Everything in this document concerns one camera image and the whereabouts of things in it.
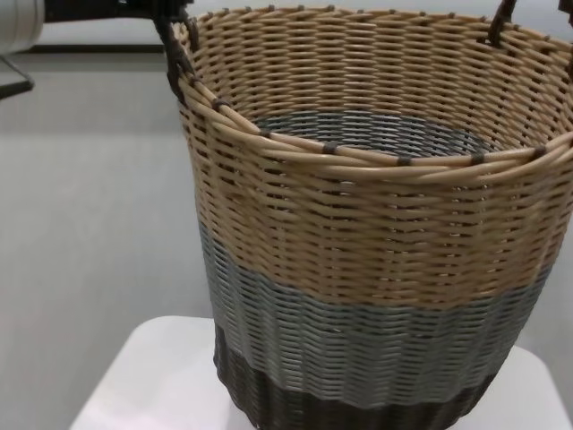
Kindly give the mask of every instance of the rattan weave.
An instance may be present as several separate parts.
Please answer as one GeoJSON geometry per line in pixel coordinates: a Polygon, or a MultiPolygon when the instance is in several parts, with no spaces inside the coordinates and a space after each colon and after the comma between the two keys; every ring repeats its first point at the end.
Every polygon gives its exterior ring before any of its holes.
{"type": "Polygon", "coordinates": [[[573,203],[571,47],[513,5],[156,22],[258,428],[441,430],[499,370],[573,203]]]}

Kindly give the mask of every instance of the basket bottom band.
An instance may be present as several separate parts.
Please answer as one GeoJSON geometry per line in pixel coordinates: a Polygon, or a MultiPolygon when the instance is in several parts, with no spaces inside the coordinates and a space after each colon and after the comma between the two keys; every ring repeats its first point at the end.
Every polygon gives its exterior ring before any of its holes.
{"type": "Polygon", "coordinates": [[[214,361],[233,402],[260,430],[445,430],[474,408],[495,377],[443,403],[360,409],[279,388],[228,347],[218,326],[214,361]]]}

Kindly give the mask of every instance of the white pedestal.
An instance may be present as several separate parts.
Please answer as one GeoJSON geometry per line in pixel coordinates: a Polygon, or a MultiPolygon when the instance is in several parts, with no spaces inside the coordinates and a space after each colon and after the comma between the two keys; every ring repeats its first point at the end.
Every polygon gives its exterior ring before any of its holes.
{"type": "MultiPolygon", "coordinates": [[[[253,430],[218,381],[214,324],[164,317],[144,323],[72,425],[72,430],[253,430]]],[[[482,401],[452,430],[573,430],[551,376],[513,348],[482,401]]]]}

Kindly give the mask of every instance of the gray wall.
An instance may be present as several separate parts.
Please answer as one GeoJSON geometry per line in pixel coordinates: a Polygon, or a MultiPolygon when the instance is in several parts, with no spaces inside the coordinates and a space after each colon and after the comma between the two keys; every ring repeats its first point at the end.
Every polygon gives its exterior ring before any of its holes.
{"type": "MultiPolygon", "coordinates": [[[[161,56],[18,61],[38,87],[0,103],[0,428],[62,430],[133,328],[209,300],[161,56]]],[[[521,343],[573,413],[571,267],[569,236],[521,343]]]]}

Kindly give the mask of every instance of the wicker basket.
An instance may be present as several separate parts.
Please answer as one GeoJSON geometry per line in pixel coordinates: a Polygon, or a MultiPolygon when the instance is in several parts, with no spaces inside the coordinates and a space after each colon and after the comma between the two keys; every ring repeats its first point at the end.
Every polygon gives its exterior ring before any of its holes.
{"type": "Polygon", "coordinates": [[[514,3],[157,22],[257,428],[442,430],[499,371],[573,202],[571,47],[514,3]]]}

